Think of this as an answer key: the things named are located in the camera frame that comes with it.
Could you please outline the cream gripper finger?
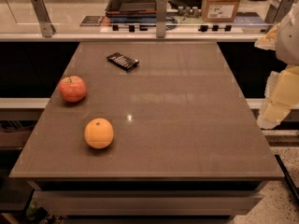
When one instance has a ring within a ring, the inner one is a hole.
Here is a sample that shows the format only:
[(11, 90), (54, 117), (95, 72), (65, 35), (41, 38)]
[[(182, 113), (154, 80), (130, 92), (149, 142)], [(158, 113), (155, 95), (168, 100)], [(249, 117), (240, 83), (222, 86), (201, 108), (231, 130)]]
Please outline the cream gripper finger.
[(257, 124), (260, 128), (271, 130), (277, 127), (291, 112), (291, 110), (284, 105), (274, 105), (269, 101), (263, 102)]

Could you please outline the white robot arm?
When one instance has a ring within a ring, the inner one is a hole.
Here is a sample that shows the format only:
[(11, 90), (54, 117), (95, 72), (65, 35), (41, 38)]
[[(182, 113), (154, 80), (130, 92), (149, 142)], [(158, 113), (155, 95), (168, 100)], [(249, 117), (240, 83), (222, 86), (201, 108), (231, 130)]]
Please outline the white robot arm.
[(299, 3), (294, 3), (282, 21), (254, 46), (274, 50), (276, 57), (287, 64), (281, 72), (270, 73), (257, 118), (260, 128), (273, 129), (299, 104)]

